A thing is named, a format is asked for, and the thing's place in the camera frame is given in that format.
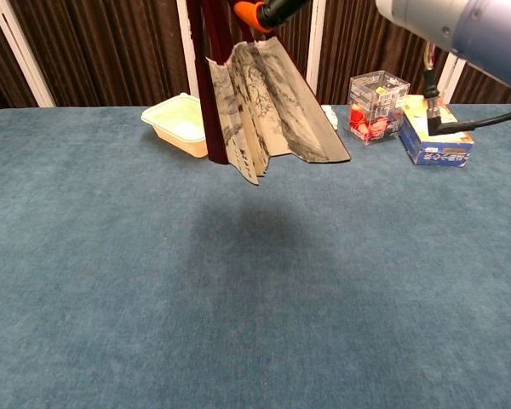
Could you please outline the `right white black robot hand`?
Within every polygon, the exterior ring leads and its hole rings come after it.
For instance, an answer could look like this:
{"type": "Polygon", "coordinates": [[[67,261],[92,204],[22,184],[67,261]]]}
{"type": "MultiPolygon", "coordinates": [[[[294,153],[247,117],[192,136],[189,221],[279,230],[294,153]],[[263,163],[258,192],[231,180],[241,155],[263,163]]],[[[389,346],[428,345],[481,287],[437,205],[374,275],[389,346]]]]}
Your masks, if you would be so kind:
{"type": "Polygon", "coordinates": [[[234,4],[233,11],[248,26],[259,32],[269,33],[287,22],[307,3],[308,0],[270,0],[256,3],[238,1],[234,4]]]}

